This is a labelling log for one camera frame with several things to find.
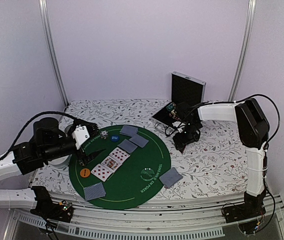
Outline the orange big blind button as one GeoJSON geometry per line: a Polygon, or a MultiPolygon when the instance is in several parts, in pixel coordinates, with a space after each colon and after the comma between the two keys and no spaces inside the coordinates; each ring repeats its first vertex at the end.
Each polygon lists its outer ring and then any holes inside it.
{"type": "Polygon", "coordinates": [[[81,171],[80,171],[80,176],[82,178],[88,178],[90,176],[91,172],[90,172],[90,169],[88,168],[83,168],[81,171]]]}

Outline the blue peach chip stack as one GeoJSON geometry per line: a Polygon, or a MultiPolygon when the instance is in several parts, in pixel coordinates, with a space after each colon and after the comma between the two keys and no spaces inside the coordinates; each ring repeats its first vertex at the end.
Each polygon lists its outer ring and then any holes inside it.
{"type": "Polygon", "coordinates": [[[100,132],[100,137],[102,138],[102,139],[107,139],[108,138],[108,131],[106,131],[106,130],[102,130],[101,132],[100,132]]]}
{"type": "Polygon", "coordinates": [[[79,160],[79,164],[80,164],[82,167],[85,166],[85,162],[82,161],[82,160],[79,160]]]}

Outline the blue small blind button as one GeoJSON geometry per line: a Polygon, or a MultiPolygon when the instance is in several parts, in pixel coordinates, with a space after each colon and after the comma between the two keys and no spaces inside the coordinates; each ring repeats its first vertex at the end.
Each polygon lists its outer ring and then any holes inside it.
{"type": "Polygon", "coordinates": [[[118,135],[112,135],[112,136],[110,137],[110,140],[111,140],[112,142],[118,142],[119,139],[120,139],[120,137],[119,137],[118,135]]]}

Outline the triangular all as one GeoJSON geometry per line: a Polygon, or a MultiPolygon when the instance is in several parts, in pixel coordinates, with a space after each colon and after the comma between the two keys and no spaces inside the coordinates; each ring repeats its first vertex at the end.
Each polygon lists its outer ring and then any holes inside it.
{"type": "Polygon", "coordinates": [[[179,152],[183,154],[184,150],[185,150],[185,146],[183,146],[182,148],[179,149],[179,152]]]}

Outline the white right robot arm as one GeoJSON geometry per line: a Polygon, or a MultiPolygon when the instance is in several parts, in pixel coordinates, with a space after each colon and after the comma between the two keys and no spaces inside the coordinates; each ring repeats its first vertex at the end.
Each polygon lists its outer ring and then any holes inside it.
{"type": "Polygon", "coordinates": [[[176,106],[176,115],[184,123],[182,132],[173,136],[176,150],[183,152],[186,145],[197,142],[203,121],[231,121],[238,125],[241,143],[248,158],[248,184],[240,214],[251,218],[259,211],[266,195],[264,178],[267,172],[266,150],[269,143],[269,122],[253,97],[240,102],[202,102],[176,106]]]}

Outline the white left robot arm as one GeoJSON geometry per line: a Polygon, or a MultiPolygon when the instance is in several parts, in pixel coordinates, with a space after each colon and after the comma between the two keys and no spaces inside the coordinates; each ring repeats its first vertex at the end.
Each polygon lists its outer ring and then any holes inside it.
{"type": "MultiPolygon", "coordinates": [[[[9,177],[26,175],[47,165],[49,161],[76,155],[85,165],[98,153],[87,155],[84,143],[99,134],[97,124],[75,119],[68,132],[59,129],[58,120],[45,117],[33,124],[33,137],[28,142],[15,144],[0,156],[0,181],[9,177]]],[[[35,186],[21,190],[0,190],[0,208],[37,208],[45,217],[56,213],[46,188],[35,186]]]]}

